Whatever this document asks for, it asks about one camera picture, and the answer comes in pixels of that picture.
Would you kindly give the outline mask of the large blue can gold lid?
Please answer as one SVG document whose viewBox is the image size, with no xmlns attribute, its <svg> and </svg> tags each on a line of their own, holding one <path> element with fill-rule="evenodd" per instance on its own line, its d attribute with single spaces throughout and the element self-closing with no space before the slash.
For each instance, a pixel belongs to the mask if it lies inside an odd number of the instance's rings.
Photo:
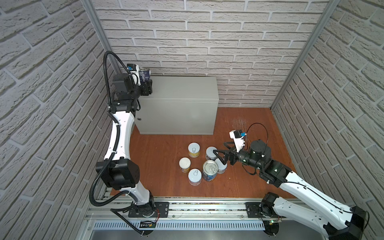
<svg viewBox="0 0 384 240">
<path fill-rule="evenodd" d="M 203 164 L 203 179 L 211 182 L 218 174 L 218 165 L 215 161 L 207 160 Z"/>
</svg>

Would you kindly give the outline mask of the tall dark blue can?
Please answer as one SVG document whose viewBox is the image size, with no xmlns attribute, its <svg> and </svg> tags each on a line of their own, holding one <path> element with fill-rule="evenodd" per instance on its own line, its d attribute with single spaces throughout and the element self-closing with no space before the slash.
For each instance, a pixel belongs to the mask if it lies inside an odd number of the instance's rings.
<svg viewBox="0 0 384 240">
<path fill-rule="evenodd" d="M 141 83 L 149 82 L 151 80 L 151 70 L 148 68 L 140 69 L 139 77 Z"/>
</svg>

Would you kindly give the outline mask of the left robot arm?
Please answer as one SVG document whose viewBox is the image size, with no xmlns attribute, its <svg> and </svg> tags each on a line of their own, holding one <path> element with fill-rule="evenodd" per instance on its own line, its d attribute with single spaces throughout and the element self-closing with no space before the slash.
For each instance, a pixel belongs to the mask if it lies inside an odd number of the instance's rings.
<svg viewBox="0 0 384 240">
<path fill-rule="evenodd" d="M 93 206 L 101 207 L 122 195 L 128 195 L 133 199 L 133 203 L 121 211 L 133 210 L 149 218 L 157 213 L 154 197 L 140 182 L 140 168 L 130 156 L 135 114 L 141 108 L 139 103 L 141 81 L 138 74 L 130 73 L 115 75 L 112 83 L 115 92 L 107 91 L 107 114 L 113 124 L 111 139 L 105 159 L 96 164 L 97 176 L 91 185 L 89 200 Z M 106 201 L 98 202 L 95 199 L 95 189 L 99 181 L 117 190 L 118 193 Z"/>
</svg>

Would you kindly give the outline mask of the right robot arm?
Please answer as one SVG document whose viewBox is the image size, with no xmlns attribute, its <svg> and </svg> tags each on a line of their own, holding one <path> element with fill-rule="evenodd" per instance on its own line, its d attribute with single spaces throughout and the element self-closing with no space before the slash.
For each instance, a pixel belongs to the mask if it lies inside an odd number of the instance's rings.
<svg viewBox="0 0 384 240">
<path fill-rule="evenodd" d="M 349 207 L 327 196 L 307 183 L 291 168 L 272 159 L 271 149 L 261 140 L 253 141 L 249 150 L 230 147 L 213 153 L 225 164 L 241 163 L 255 169 L 267 184 L 282 189 L 307 206 L 291 203 L 274 193 L 267 193 L 259 204 L 263 217 L 281 216 L 301 223 L 329 240 L 360 240 L 369 222 L 369 213 Z"/>
</svg>

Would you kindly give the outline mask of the white can near right gripper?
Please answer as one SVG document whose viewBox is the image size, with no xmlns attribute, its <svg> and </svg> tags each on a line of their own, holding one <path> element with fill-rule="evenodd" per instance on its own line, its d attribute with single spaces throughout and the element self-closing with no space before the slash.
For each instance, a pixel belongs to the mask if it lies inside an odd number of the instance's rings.
<svg viewBox="0 0 384 240">
<path fill-rule="evenodd" d="M 208 147 L 206 149 L 206 159 L 207 160 L 212 160 L 212 161 L 215 161 L 215 159 L 217 158 L 217 156 L 214 154 L 214 150 L 217 150 L 217 148 L 215 147 Z"/>
</svg>

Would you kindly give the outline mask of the white can with date stamp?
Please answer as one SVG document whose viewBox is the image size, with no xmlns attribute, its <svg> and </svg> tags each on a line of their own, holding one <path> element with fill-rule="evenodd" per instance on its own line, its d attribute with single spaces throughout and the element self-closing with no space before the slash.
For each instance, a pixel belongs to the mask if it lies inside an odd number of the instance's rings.
<svg viewBox="0 0 384 240">
<path fill-rule="evenodd" d="M 217 159 L 215 159 L 216 164 L 218 165 L 218 174 L 223 174 L 228 165 L 222 165 Z"/>
</svg>

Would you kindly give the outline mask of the yellow can with pull tab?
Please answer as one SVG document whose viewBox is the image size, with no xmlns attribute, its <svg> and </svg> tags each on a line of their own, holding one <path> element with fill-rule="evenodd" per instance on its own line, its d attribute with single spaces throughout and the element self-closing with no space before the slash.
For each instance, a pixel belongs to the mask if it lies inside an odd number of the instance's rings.
<svg viewBox="0 0 384 240">
<path fill-rule="evenodd" d="M 198 143 L 190 143 L 188 146 L 189 156 L 197 158 L 200 155 L 201 147 Z"/>
</svg>

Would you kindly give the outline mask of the white can with pull tab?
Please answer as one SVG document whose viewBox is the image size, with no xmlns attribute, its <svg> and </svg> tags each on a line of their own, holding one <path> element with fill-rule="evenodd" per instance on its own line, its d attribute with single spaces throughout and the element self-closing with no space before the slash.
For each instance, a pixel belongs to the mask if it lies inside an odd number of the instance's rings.
<svg viewBox="0 0 384 240">
<path fill-rule="evenodd" d="M 192 186 L 198 186 L 202 181 L 202 173 L 199 169 L 191 169 L 188 173 L 188 180 Z"/>
</svg>

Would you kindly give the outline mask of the orange can with white lid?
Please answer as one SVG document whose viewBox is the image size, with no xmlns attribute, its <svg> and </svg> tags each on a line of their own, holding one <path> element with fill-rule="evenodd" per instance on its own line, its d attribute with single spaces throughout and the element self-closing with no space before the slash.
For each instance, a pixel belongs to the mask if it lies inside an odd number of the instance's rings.
<svg viewBox="0 0 384 240">
<path fill-rule="evenodd" d="M 183 173 L 188 173 L 191 168 L 191 160 L 189 158 L 181 158 L 179 160 L 179 167 Z"/>
</svg>

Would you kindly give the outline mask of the grey metal cabinet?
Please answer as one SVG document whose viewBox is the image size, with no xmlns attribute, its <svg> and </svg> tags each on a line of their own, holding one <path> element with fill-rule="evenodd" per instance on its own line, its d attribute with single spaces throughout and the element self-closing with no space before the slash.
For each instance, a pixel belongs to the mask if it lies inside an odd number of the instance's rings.
<svg viewBox="0 0 384 240">
<path fill-rule="evenodd" d="M 219 93 L 215 77 L 153 76 L 153 93 L 139 98 L 142 135 L 212 135 Z"/>
</svg>

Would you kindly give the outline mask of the aluminium corner profile left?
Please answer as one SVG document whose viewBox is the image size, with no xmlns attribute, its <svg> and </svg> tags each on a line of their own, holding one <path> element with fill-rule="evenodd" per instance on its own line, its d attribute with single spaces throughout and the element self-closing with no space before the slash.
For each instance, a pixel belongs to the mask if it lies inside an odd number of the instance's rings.
<svg viewBox="0 0 384 240">
<path fill-rule="evenodd" d="M 93 1 L 82 1 L 85 12 L 90 20 L 90 23 L 95 31 L 96 39 L 98 43 L 96 44 L 96 48 L 91 50 L 91 53 L 95 55 L 96 62 L 93 64 L 93 70 L 96 71 L 96 77 L 99 78 L 100 82 L 98 83 L 97 89 L 101 92 L 107 92 L 105 85 L 105 76 L 104 76 L 104 54 L 107 51 L 112 51 L 111 43 L 107 37 L 106 30 L 102 25 L 102 21 L 100 20 L 96 8 L 94 6 Z M 116 60 L 114 56 L 111 54 L 108 55 L 107 59 L 107 74 L 109 78 L 110 90 L 114 91 L 115 88 L 112 86 L 112 78 L 116 74 L 120 74 L 122 72 L 121 65 Z"/>
</svg>

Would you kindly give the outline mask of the aluminium corner profile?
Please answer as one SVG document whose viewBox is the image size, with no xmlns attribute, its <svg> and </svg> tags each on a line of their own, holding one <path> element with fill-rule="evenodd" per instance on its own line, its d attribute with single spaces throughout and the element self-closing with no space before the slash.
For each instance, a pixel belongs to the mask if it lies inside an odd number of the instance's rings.
<svg viewBox="0 0 384 240">
<path fill-rule="evenodd" d="M 95 31 L 96 39 L 98 43 L 96 44 L 96 48 L 91 50 L 91 53 L 95 55 L 96 62 L 93 64 L 93 70 L 96 71 L 96 77 L 99 78 L 100 82 L 98 83 L 97 89 L 101 92 L 107 92 L 105 85 L 105 76 L 104 76 L 104 54 L 107 51 L 112 51 L 111 43 L 107 37 L 106 30 L 102 25 L 102 21 L 100 20 L 96 8 L 94 6 L 93 1 L 82 1 L 85 12 L 90 20 L 90 23 Z M 120 74 L 122 72 L 121 65 L 116 60 L 114 56 L 111 54 L 108 55 L 107 59 L 107 74 L 109 78 L 110 90 L 114 91 L 115 88 L 112 86 L 112 78 L 116 74 Z"/>
<path fill-rule="evenodd" d="M 334 11 L 337 8 L 337 6 L 339 5 L 339 3 L 340 3 L 340 0 L 328 1 L 323 13 L 320 16 L 318 23 L 315 25 L 315 27 L 314 27 L 312 33 L 310 34 L 307 42 L 305 43 L 303 49 L 301 50 L 298 58 L 295 61 L 293 67 L 291 68 L 289 74 L 287 75 L 283 85 L 281 86 L 278 94 L 276 95 L 276 97 L 275 97 L 275 99 L 274 99 L 274 101 L 270 107 L 271 111 L 273 111 L 277 107 L 279 101 L 282 99 L 282 97 L 284 95 L 285 90 L 288 88 L 289 84 L 293 80 L 295 73 L 300 68 L 302 63 L 305 61 L 307 55 L 309 54 L 312 47 L 314 46 L 314 44 L 318 40 L 320 34 L 322 33 L 324 27 L 327 25 L 329 19 L 331 18 L 332 14 L 334 13 Z"/>
</svg>

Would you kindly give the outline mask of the aluminium corner profile right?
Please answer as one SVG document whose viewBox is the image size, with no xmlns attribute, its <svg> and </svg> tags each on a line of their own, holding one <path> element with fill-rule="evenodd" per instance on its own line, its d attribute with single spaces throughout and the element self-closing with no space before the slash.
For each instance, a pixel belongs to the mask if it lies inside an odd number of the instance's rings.
<svg viewBox="0 0 384 240">
<path fill-rule="evenodd" d="M 334 13 L 334 11 L 337 8 L 337 6 L 339 5 L 339 3 L 340 3 L 340 0 L 328 1 L 323 13 L 320 16 L 318 23 L 315 25 L 315 27 L 314 27 L 312 33 L 310 34 L 307 42 L 305 43 L 303 49 L 301 50 L 298 58 L 295 61 L 293 67 L 291 68 L 289 74 L 287 75 L 283 85 L 281 86 L 278 94 L 276 95 L 276 97 L 275 97 L 275 99 L 274 99 L 274 101 L 270 107 L 271 111 L 273 111 L 277 107 L 279 101 L 282 99 L 282 97 L 284 95 L 285 90 L 288 88 L 289 84 L 293 80 L 295 73 L 300 68 L 302 63 L 305 61 L 307 55 L 309 54 L 312 47 L 314 46 L 314 44 L 318 40 L 320 34 L 322 33 L 324 27 L 327 25 L 329 19 L 331 18 L 332 14 Z"/>
</svg>

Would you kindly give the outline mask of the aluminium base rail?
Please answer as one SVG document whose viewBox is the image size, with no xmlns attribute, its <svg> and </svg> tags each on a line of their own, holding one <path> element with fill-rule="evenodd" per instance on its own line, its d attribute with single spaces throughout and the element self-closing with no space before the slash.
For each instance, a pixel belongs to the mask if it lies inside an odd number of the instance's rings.
<svg viewBox="0 0 384 240">
<path fill-rule="evenodd" d="M 259 215 L 261 199 L 253 198 L 155 198 L 157 209 L 150 217 L 135 210 L 113 213 L 112 209 L 129 207 L 132 200 L 124 197 L 103 207 L 89 207 L 87 230 L 139 231 L 263 231 L 270 225 L 292 221 L 288 214 L 272 217 Z"/>
</svg>

